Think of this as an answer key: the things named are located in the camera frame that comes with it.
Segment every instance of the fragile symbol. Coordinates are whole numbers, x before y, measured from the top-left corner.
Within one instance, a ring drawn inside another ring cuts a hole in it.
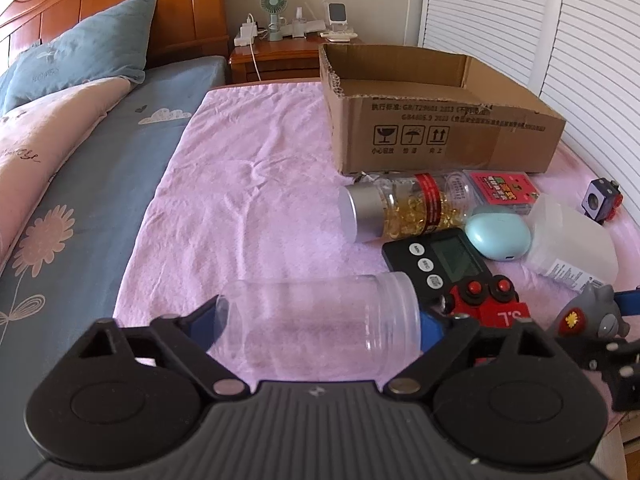
[[[373,144],[391,146],[398,142],[398,126],[394,124],[379,124],[373,128]]]
[[[449,137],[449,126],[429,126],[427,144],[444,145]]]
[[[400,144],[422,144],[424,139],[424,126],[420,124],[406,124],[402,127]]]

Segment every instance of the blue bedsheet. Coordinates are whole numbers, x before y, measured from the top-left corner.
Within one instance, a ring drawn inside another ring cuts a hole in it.
[[[189,117],[209,88],[224,84],[225,67],[216,56],[149,70],[32,215],[0,276],[0,480],[23,478],[40,461],[24,427],[26,401],[76,338],[113,313],[146,207]],[[30,265],[17,274],[20,263]]]

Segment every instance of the cloud print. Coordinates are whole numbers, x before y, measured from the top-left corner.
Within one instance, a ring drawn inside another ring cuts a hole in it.
[[[169,111],[169,108],[160,108],[158,111],[155,111],[151,114],[151,117],[145,117],[138,124],[151,124],[151,123],[161,123],[163,121],[175,121],[176,119],[186,119],[187,117],[191,117],[192,114],[189,112],[183,112],[182,110],[172,110]]]

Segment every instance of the gray toy figure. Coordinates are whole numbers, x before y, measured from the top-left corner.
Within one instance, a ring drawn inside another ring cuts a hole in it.
[[[588,283],[582,292],[566,304],[549,327],[553,336],[626,337],[629,323],[622,319],[613,300],[613,287],[595,287]]]

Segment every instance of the pink blanket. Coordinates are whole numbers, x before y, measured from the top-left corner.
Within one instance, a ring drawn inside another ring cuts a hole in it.
[[[318,83],[209,92],[146,210],[114,316],[134,326],[161,314],[188,314],[231,280],[386,271],[381,242],[351,244],[342,236],[337,193],[350,179],[334,170],[329,132]],[[561,146],[549,171],[534,180],[577,205],[593,178]],[[620,263],[615,288],[635,288],[638,229],[626,213],[607,228]],[[543,327],[575,295],[517,262],[490,266],[514,281]]]

